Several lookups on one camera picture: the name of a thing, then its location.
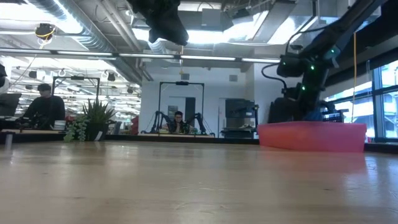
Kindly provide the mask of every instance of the yellow cable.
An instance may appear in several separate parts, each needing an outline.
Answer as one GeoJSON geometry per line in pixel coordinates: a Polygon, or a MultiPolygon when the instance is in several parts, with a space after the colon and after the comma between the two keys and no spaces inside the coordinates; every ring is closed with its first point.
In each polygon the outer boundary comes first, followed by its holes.
{"type": "Polygon", "coordinates": [[[48,34],[44,34],[44,35],[37,35],[37,37],[48,37],[49,35],[53,34],[55,32],[55,29],[53,29],[51,32],[49,32],[48,34]]]}
{"type": "Polygon", "coordinates": [[[353,90],[353,109],[351,111],[351,123],[354,122],[356,73],[357,73],[357,65],[356,65],[356,32],[355,32],[354,33],[354,90],[353,90]]]}

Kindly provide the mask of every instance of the air vent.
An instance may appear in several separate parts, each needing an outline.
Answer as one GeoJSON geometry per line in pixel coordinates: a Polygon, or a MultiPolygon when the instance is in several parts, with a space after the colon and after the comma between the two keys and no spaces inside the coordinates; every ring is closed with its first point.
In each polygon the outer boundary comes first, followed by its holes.
{"type": "Polygon", "coordinates": [[[24,0],[0,0],[0,3],[26,4],[24,0]]]}
{"type": "Polygon", "coordinates": [[[230,82],[237,82],[238,81],[238,75],[230,75],[229,76],[229,81],[230,82]]]}
{"type": "Polygon", "coordinates": [[[189,80],[189,74],[188,73],[181,74],[181,80],[189,80]]]}

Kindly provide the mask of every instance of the lamp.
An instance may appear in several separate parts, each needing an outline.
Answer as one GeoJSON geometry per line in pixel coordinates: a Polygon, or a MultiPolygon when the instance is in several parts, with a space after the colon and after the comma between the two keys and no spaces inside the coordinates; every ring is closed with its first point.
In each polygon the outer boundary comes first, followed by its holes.
{"type": "Polygon", "coordinates": [[[114,72],[109,72],[108,81],[111,81],[111,82],[115,82],[116,81],[116,77],[114,76],[114,72]]]}

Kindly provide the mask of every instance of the potted plant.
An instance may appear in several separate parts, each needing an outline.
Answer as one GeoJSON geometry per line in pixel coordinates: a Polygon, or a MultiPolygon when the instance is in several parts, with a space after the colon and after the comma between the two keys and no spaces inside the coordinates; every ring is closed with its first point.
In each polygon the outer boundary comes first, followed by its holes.
{"type": "Polygon", "coordinates": [[[110,119],[115,115],[114,110],[108,110],[108,104],[103,105],[98,100],[95,100],[93,104],[88,100],[88,106],[83,105],[83,112],[84,115],[76,117],[76,120],[68,126],[67,134],[63,138],[65,142],[71,142],[74,139],[103,140],[108,132],[110,119]]]}
{"type": "Polygon", "coordinates": [[[71,142],[77,138],[79,141],[86,141],[88,122],[87,116],[76,117],[76,119],[68,125],[67,134],[63,137],[63,140],[65,142],[71,142]]]}
{"type": "Polygon", "coordinates": [[[110,119],[116,114],[114,110],[109,110],[108,104],[103,105],[99,100],[95,100],[93,104],[88,100],[88,106],[83,105],[83,112],[89,120],[86,129],[86,140],[103,140],[108,132],[110,119]]]}

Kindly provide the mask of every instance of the green plant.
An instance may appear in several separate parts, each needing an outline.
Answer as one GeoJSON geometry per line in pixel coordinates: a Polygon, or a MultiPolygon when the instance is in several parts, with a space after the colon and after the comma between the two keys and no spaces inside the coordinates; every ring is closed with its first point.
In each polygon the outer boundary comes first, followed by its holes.
{"type": "Polygon", "coordinates": [[[65,142],[71,142],[75,139],[75,134],[79,134],[79,141],[86,141],[86,129],[87,123],[90,120],[87,119],[87,116],[78,116],[76,120],[69,124],[67,129],[67,134],[63,137],[65,142]]]}
{"type": "Polygon", "coordinates": [[[116,114],[113,109],[108,110],[108,104],[103,105],[99,100],[95,100],[93,104],[88,100],[88,107],[83,105],[83,111],[94,124],[106,124],[116,114]]]}

